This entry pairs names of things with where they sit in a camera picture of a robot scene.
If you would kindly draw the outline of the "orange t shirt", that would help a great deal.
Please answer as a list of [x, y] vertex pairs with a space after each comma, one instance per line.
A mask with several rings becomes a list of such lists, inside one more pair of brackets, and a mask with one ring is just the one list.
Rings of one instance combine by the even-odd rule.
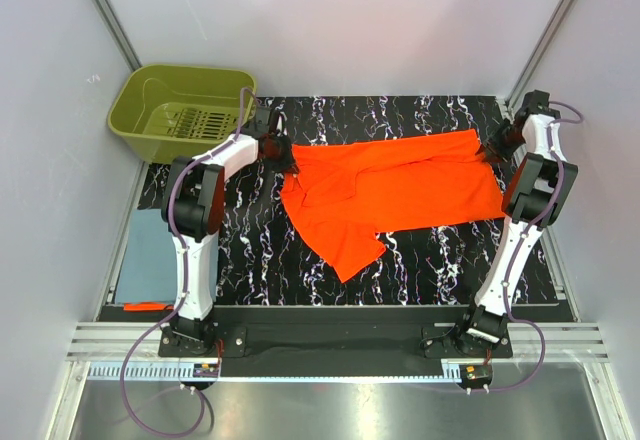
[[341, 282], [386, 250], [382, 233], [500, 218], [502, 192], [473, 130], [293, 148], [281, 201]]

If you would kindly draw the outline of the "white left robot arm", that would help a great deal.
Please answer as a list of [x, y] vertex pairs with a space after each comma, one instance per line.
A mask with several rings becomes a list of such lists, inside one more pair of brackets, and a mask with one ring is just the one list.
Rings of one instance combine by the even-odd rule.
[[172, 235], [177, 260], [173, 312], [160, 324], [162, 347], [183, 355], [209, 355], [216, 338], [211, 279], [217, 273], [218, 241], [225, 213], [225, 184], [261, 161], [274, 172], [297, 171], [287, 116], [267, 107], [238, 127], [221, 145], [170, 165], [161, 216]]

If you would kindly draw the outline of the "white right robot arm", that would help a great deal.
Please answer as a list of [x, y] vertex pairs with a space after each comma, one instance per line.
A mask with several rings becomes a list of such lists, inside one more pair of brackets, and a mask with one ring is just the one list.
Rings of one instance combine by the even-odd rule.
[[487, 162], [507, 162], [521, 147], [526, 153], [508, 185], [502, 211], [501, 241], [486, 280], [453, 331], [453, 346], [480, 357], [507, 340], [514, 320], [511, 305], [527, 259], [543, 231], [558, 218], [578, 175], [560, 145], [566, 122], [550, 94], [525, 94], [514, 119], [505, 120], [481, 146]]

